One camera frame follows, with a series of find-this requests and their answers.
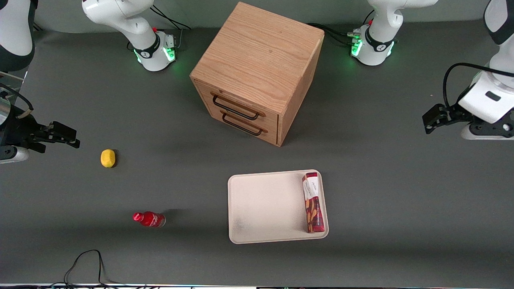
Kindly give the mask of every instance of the drawer handle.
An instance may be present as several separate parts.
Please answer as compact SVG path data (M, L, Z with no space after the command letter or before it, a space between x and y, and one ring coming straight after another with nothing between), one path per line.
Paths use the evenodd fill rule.
M222 117L222 120L223 120L226 124L229 124L229 125L231 125L231 126L233 126L233 127L237 128L237 129L240 129L240 130L244 131L245 133L249 133L249 134L251 134L251 135L253 135L253 136L260 136L260 135L262 134L262 129L259 129L259 132L255 133L255 132L253 132L253 131L251 131L251 130L249 130L249 129L246 129L246 128L244 128L244 127L240 126L240 125L237 125L237 124L233 123L232 121L228 121L228 120L226 120L226 119L225 119L225 117L226 117L226 116L227 116L227 114L225 114L225 113L224 113L224 114L223 114L223 117Z
M219 107L221 107L221 108L223 108L223 109L226 109L226 110L230 111L230 112L231 112L231 113L233 113L233 114L237 114L237 115L239 115L239 116L241 116L241 117L244 117L244 118L246 118L246 119L248 119L248 120L256 120L256 119L257 119L257 117L259 116L259 113L255 113L255 116L253 116L253 117L252 117L252 116L248 116L248 115L246 115L246 114L244 114L244 113L240 113L240 112L238 112L238 111L235 111L235 110L231 109L231 108L230 108L230 107L228 107L228 106L225 106L225 105L223 105L223 104L221 104L221 103L216 102L216 99L218 99L218 96L217 96L217 95L215 95L215 94L213 94L213 95L214 95L214 97L212 98L212 102L214 102L214 104L215 104L216 106L219 106Z

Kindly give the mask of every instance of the cable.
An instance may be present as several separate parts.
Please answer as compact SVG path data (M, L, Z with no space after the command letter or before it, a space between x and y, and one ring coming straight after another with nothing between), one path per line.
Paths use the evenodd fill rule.
M452 66L450 66L450 68L446 71L445 77L443 79L443 99L445 101L446 108L448 108L448 109L450 108L450 104L448 102L448 95L447 95L447 91L446 91L446 85L448 83L448 76L450 75L450 72L454 68L456 68L458 66L466 66L466 67L471 67L471 68L487 71L487 72L490 72L490 73L495 73L495 74L499 74L499 75L505 75L505 76L509 76L509 77L514 77L514 73L508 73L508 72L505 72L505 71L492 69L492 68L489 68L489 67L486 67L486 66L481 66L481 65L476 65L476 64L472 64L472 63L466 63L466 62L455 63Z
M178 24L178 25L182 25L182 26L184 26L184 27L188 28L189 30L191 30L191 27L187 26L186 24L180 23L179 21L175 21L175 20L173 20L173 19L169 18L168 16L166 16L166 14L164 14L164 13L163 13L159 8L157 8L157 6L155 6L155 5L152 5L152 6L153 6L155 9L157 9L157 11L159 11L159 12L160 12L160 14L159 14L159 13L155 12L155 11L152 9L152 11L154 11L154 12L155 12L155 13L157 13L158 15L161 15L162 17L164 17L164 18L168 19L168 20L169 20L170 22L172 22L172 23L176 23L176 24Z
M96 252L98 254L98 283L100 285L104 286L104 288L115 288L115 289L118 289L117 287L114 287L114 286L111 286L111 285L107 285L107 284L102 282L102 280L101 280L102 272L105 275L105 265L103 264L102 254L100 253L100 251L98 251L96 249L92 249L92 250L88 250L88 251L84 251L84 252L80 253L80 255L75 259L75 262L73 262L73 265L70 267L70 269L68 269L68 271L64 274L63 283L66 286L69 286L70 288L75 288L76 287L75 285L73 285L72 283L69 282L69 274L73 271L73 269L77 265L77 262L79 261L80 257L82 257L82 255L84 255L86 253L89 253L89 252Z
M311 26L314 26L316 28L319 28L319 29L323 29L323 30L326 30L326 31L330 31L334 34L337 34L337 35L343 35L343 36L346 36L346 33L342 33L342 32L339 32L337 30L334 30L328 26L325 26L323 24L319 24L319 23L307 23L307 25L311 25Z
M322 29L324 30L325 32L327 32L328 36L332 37L335 41L341 43L342 45L345 45L347 46L348 43L345 42L345 41L342 41L341 39L337 38L334 34L338 35L338 36L344 36L346 37L346 33L342 33L342 32L339 32L337 30L334 30L330 27L327 27L325 25L322 25L322 24L318 24L318 23L307 23L307 25L310 25L310 26L313 26L313 27L316 27L316 28L319 28L319 29Z
M364 24L366 24L366 21L368 20L368 18L371 16L371 14L372 14L373 12L375 12L375 9L371 10L370 14L368 14L368 15L366 16L366 18L364 19L364 21L362 21L362 24L363 24L363 25L364 25Z
M0 87L3 87L10 91L12 94L16 95L17 97L21 98L25 103L29 106L29 109L27 109L24 113L18 115L16 118L22 119L24 117L27 117L29 114L31 114L34 111L34 107L32 106L32 103L28 99L26 99L23 95L21 95L19 92L15 91L14 89L8 87L7 85L0 83Z
M182 34L183 34L183 33L184 33L184 29L181 29L181 30L180 30L180 38L179 38L179 41L180 41L180 42L178 43L178 45L177 45L176 49L179 49L179 48L180 48L180 46L182 45Z
M41 28L41 26L39 26L36 22L34 22L34 26L39 30L43 30L43 28Z
M152 7L150 7L150 10L152 10L155 14L157 14L157 15L161 16L162 18L167 19L168 21L170 21L170 22L171 22L171 24L175 25L175 27L176 27L177 29L181 30L181 29L180 29L180 27L178 27L178 25L176 25L176 24L175 24L175 22L174 22L172 19L168 18L166 15L164 15L164 14L160 14L159 12L155 11Z

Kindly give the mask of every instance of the wooden drawer cabinet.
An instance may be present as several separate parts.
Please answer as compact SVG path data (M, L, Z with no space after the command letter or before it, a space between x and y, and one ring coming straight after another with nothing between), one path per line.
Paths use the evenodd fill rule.
M190 77L214 119L281 146L323 37L320 29L239 2Z

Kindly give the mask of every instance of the plastic bottle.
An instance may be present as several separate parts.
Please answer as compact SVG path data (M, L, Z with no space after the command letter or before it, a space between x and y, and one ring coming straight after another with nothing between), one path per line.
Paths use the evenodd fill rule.
M135 213L132 219L145 227L162 227L166 223L166 217L163 214L149 211L145 213Z

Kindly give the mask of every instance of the drawer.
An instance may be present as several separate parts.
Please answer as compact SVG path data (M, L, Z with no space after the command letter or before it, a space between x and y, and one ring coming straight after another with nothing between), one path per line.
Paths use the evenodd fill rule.
M233 115L230 112L226 112L224 110L214 110L211 111L211 116L214 119L217 119L225 124L230 125L240 131L243 131L249 135L253 135L254 137L260 138L264 141L267 141L273 145L277 145L277 128L274 129L266 129L257 126L255 123L247 119L242 119L237 115Z
M237 116L238 119L245 120L247 123L256 125L267 130L277 130L278 115L267 110L257 109L251 104L244 104L228 93L196 82L205 105L211 115L215 111L223 110L230 115Z

